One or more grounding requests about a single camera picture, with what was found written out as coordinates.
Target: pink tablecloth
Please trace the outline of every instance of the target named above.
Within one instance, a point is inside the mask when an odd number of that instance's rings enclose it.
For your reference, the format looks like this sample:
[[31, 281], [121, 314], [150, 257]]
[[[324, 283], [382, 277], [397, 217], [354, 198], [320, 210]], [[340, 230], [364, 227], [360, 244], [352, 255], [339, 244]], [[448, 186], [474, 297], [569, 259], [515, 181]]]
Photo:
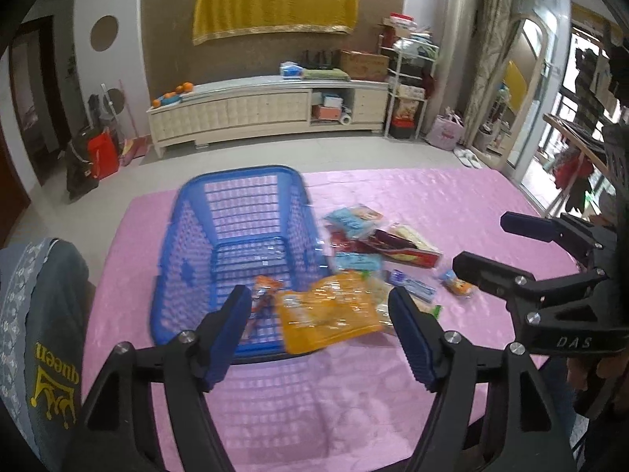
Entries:
[[[502, 232], [505, 211], [535, 214], [524, 197], [492, 170], [355, 170], [304, 176], [318, 222], [340, 206], [363, 203], [391, 221], [409, 223], [444, 252], [479, 253], [549, 278], [576, 271], [555, 244]], [[175, 192], [131, 202], [109, 250], [89, 322], [83, 396], [110, 350], [129, 340], [152, 345], [149, 306]], [[327, 236], [321, 227], [321, 236]], [[409, 271], [430, 279], [430, 271]], [[504, 302], [477, 295], [460, 301], [440, 289], [444, 329], [477, 345], [513, 340]], [[160, 443], [171, 471], [181, 470], [161, 386], [154, 386]], [[371, 334], [305, 358], [231, 367], [207, 395], [210, 412], [238, 472], [363, 472], [410, 456], [433, 396], [415, 382], [394, 337]], [[477, 388], [473, 419], [486, 391]]]

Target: brown wall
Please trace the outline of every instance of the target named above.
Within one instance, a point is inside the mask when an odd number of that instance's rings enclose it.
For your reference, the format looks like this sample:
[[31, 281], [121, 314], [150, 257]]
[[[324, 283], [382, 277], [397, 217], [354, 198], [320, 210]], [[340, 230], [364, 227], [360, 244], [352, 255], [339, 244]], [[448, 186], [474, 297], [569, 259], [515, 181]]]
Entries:
[[142, 0], [142, 38], [149, 93], [155, 98], [184, 81], [207, 83], [276, 74], [279, 63], [299, 60], [304, 50], [351, 48], [373, 51], [378, 26], [404, 0], [360, 0], [350, 35], [276, 33], [226, 37], [193, 46], [195, 0]]

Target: blue snack package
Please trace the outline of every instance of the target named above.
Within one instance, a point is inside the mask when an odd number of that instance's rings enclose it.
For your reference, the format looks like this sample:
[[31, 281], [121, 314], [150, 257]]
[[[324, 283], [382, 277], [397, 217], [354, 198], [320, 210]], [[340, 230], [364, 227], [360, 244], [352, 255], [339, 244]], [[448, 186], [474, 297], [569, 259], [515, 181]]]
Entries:
[[343, 230], [345, 235], [351, 240], [366, 237], [374, 231], [377, 226], [375, 221], [356, 216], [350, 208], [336, 209], [323, 217], [323, 219], [330, 222], [334, 227]]
[[406, 273], [400, 270], [393, 270], [389, 275], [389, 283], [394, 286], [406, 288], [411, 295], [421, 298], [427, 303], [432, 303], [436, 296], [436, 289], [427, 286], [423, 282], [409, 277]]
[[337, 269], [358, 271], [380, 271], [382, 258], [376, 253], [339, 252], [334, 257]]

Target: snack package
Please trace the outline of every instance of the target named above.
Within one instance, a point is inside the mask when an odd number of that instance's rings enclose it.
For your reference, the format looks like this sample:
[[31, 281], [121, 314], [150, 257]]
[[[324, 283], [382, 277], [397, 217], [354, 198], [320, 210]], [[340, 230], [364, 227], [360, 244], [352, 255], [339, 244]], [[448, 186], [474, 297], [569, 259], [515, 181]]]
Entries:
[[461, 280], [457, 277], [454, 271], [448, 270], [439, 276], [441, 283], [451, 292], [453, 295], [470, 298], [474, 294], [476, 286]]
[[410, 225], [392, 223], [388, 228], [388, 232], [410, 241], [413, 245], [415, 245], [415, 247], [420, 250], [434, 252], [438, 254], [439, 257], [441, 257], [441, 252], [439, 252], [436, 247], [428, 243], [426, 239], [421, 236], [421, 234], [419, 234], [415, 229], [413, 229], [413, 227], [410, 227]]
[[441, 258], [435, 250], [419, 249], [414, 242], [383, 230], [375, 230], [370, 236], [360, 239], [360, 243], [394, 260], [408, 262], [413, 266], [434, 268]]
[[339, 271], [380, 271], [383, 268], [383, 260], [376, 253], [339, 252], [334, 263]]
[[411, 295], [417, 296], [427, 303], [432, 303], [436, 296], [435, 288], [427, 286], [415, 278], [411, 278], [400, 270], [393, 270], [389, 274], [389, 283], [394, 286], [406, 288]]
[[282, 282], [274, 278], [265, 277], [263, 275], [256, 277], [256, 283], [254, 283], [254, 289], [251, 293], [251, 315], [246, 322], [241, 340], [247, 340], [251, 337], [263, 309], [273, 307], [275, 297], [278, 291], [282, 289], [283, 285]]
[[[394, 336], [395, 329], [393, 328], [391, 317], [389, 317], [389, 293], [393, 289], [393, 286], [372, 275], [366, 278], [365, 284], [375, 305], [378, 320], [383, 326], [383, 332]], [[411, 299], [413, 299], [420, 311], [433, 315], [435, 319], [439, 318], [439, 314], [441, 314], [441, 309], [443, 308], [441, 305], [429, 305], [413, 295], [411, 295]]]
[[276, 297], [286, 351], [308, 353], [382, 329], [360, 272], [322, 278], [310, 291]]
[[351, 240], [369, 236], [378, 227], [382, 218], [379, 212], [362, 205], [336, 209], [323, 217], [333, 227], [344, 231]]

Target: red bag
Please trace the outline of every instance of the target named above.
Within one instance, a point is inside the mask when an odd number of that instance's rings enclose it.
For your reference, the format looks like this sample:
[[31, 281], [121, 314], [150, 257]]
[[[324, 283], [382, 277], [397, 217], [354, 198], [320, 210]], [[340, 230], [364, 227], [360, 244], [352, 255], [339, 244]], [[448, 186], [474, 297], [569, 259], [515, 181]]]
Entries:
[[104, 179], [118, 171], [118, 153], [108, 133], [101, 133], [87, 142], [87, 151], [93, 163], [92, 176], [96, 179]]

